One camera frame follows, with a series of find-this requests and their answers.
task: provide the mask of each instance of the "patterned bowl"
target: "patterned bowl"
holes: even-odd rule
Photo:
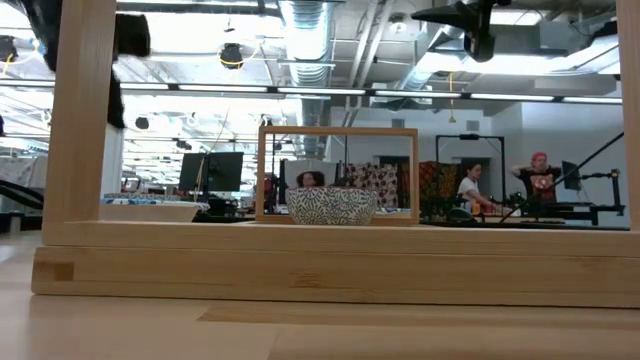
[[[300,225],[368,225],[378,210],[372,190],[317,187],[288,189],[289,213]]]

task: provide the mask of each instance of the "black monitor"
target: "black monitor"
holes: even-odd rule
[[[195,190],[202,165],[202,176],[208,181],[202,183],[201,191],[240,191],[243,158],[241,152],[184,154],[178,189]]]
[[[564,188],[567,190],[582,190],[581,181],[580,181],[580,172],[577,170],[578,165],[574,163],[570,163],[568,161],[562,162],[562,174],[567,176],[564,180]]]

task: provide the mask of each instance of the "black t-shirt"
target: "black t-shirt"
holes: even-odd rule
[[[553,183],[562,176],[562,169],[550,166],[543,172],[535,172],[529,169],[520,170],[518,179],[522,180],[527,189],[527,198],[539,197],[541,203],[554,203],[556,200],[556,189],[552,188]]]

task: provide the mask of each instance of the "wooden frame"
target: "wooden frame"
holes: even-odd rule
[[[267,156],[267,135],[315,135],[315,136],[398,136],[408,137],[409,192],[411,213],[408,216],[374,217],[371,225],[417,225],[420,223],[420,187],[418,173],[418,130],[392,128],[344,128],[344,127],[297,127],[297,126],[262,126],[258,133],[258,181],[256,186],[256,221],[266,224],[293,224],[290,216],[264,215],[264,179]]]
[[[625,130],[635,139],[640,1],[617,4]],[[640,308],[633,186],[630,232],[99,221],[114,13],[114,0],[64,2],[35,293]],[[639,153],[628,141],[632,184]]]

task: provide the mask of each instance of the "fluorescent light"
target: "fluorescent light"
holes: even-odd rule
[[[278,88],[282,94],[315,94],[315,95],[364,95],[359,89],[326,89],[326,88]]]
[[[169,90],[167,84],[153,83],[124,83],[120,87],[124,90]]]
[[[477,100],[511,100],[511,101],[551,101],[553,96],[540,95],[507,95],[507,94],[471,94]]]
[[[226,86],[226,85],[180,85],[184,91],[215,91],[215,92],[267,92],[265,86]]]
[[[54,87],[55,84],[55,81],[51,80],[0,80],[0,86]]]
[[[446,98],[457,99],[460,94],[446,93],[446,92],[431,92],[431,91],[393,91],[393,90],[378,90],[376,91],[378,96],[390,96],[390,97],[423,97],[423,98]]]
[[[620,98],[604,98],[604,97],[566,97],[562,99],[563,102],[566,103],[576,103],[576,104],[622,104],[622,99]]]

